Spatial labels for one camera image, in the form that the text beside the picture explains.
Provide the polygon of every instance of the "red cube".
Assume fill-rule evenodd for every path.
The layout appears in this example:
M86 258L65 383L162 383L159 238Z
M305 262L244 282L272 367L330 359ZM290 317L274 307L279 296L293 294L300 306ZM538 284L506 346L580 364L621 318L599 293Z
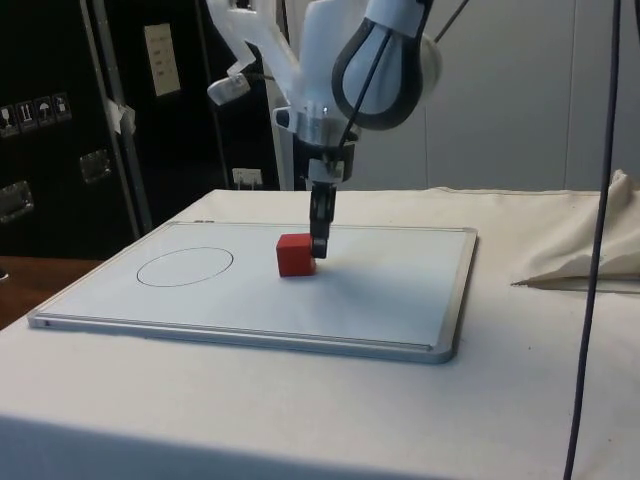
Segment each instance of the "red cube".
M316 273L316 260L311 256L311 235L286 234L276 247L281 277L308 277Z

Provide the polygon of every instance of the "whiteboard frame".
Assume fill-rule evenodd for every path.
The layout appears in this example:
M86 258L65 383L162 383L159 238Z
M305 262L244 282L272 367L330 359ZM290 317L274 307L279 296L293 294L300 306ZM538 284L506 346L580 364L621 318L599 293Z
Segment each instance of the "whiteboard frame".
M55 295L28 315L32 328L77 331L86 333L101 333L111 335L130 335L145 338L171 339L195 342L212 342L245 347L275 348L285 350L299 350L321 354L338 354L359 357L373 357L387 360L398 360L428 364L440 364L451 360L455 353L455 336L459 318L462 312L464 293L471 274L476 242L477 230L470 228L421 228L421 227L359 227L335 225L334 229L348 228L364 230L421 230L438 232L465 233L465 242L459 258L456 278L449 299L445 319L442 323L438 343L436 345L421 345L409 343L395 343L372 341L365 339L347 339L322 337L317 335L301 335L259 330L242 330L222 327L204 327L178 325L160 322L139 322L121 319L96 319L78 316L63 316L47 312L59 298L70 293L80 282L89 280L103 269L118 262L132 250L141 247L174 225L191 225L198 223L216 223L230 226L260 226L269 227L300 227L300 225L275 225L265 223L232 223L232 222L169 222L147 235L142 240L126 248L84 278L78 280L65 290Z

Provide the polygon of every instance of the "white fabric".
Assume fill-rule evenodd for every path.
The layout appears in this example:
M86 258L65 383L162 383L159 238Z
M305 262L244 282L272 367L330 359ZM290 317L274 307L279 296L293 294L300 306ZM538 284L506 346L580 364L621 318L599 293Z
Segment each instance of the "white fabric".
M566 208L566 202L558 204L563 215L532 250L517 283L560 287L572 284L572 288L585 285L585 281L576 280L589 276L598 199L594 196L570 208ZM640 279L640 190L621 171L616 172L609 189L600 277ZM640 290L640 284L627 283L626 288Z
M305 223L308 200L215 192L180 219ZM567 208L593 201L339 194L337 223L479 230L459 352L443 366L35 331L23 319L0 333L0 477L561 478L584 295L510 281ZM638 477L638 312L636 296L598 298L576 478Z

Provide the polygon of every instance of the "wooden surface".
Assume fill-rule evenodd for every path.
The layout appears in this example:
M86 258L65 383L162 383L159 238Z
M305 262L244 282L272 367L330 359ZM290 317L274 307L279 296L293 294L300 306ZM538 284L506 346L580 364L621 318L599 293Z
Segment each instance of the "wooden surface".
M43 258L0 257L0 330L87 274L100 262Z

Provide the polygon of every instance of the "whiteboard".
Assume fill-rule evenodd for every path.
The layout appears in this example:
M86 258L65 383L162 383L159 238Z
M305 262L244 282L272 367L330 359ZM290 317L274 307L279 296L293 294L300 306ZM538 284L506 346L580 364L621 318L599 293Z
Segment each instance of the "whiteboard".
M33 327L381 356L451 357L476 233L334 227L329 258L280 278L308 226L172 223L29 316Z

